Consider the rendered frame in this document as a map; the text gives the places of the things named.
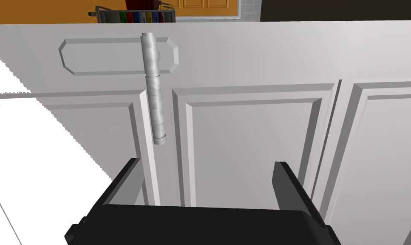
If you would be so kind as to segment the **metal cart with coloured books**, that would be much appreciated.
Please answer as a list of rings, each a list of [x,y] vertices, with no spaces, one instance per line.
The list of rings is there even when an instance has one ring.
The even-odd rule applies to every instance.
[[[174,23],[176,13],[173,8],[163,10],[115,11],[106,7],[96,6],[88,13],[96,17],[98,23]]]

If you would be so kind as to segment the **orange panelled door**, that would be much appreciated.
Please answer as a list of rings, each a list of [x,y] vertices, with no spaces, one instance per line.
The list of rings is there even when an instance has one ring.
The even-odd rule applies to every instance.
[[[170,4],[176,16],[236,16],[238,0],[161,0]]]

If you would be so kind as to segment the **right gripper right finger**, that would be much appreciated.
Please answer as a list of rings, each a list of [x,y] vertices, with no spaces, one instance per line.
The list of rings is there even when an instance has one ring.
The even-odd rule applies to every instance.
[[[280,210],[303,211],[321,227],[326,224],[298,178],[286,162],[275,162],[272,186]]]

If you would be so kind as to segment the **grey door leaf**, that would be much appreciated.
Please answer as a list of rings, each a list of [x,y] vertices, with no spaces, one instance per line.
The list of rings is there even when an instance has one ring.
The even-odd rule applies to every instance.
[[[411,20],[0,25],[0,67],[0,205],[22,245],[66,245],[131,158],[135,204],[278,209],[283,161],[342,245],[411,245]]]

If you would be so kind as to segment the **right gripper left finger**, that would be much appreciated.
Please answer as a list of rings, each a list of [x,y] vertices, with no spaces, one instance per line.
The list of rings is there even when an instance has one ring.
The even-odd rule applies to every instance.
[[[130,159],[97,200],[96,206],[134,205],[144,180],[142,160]]]

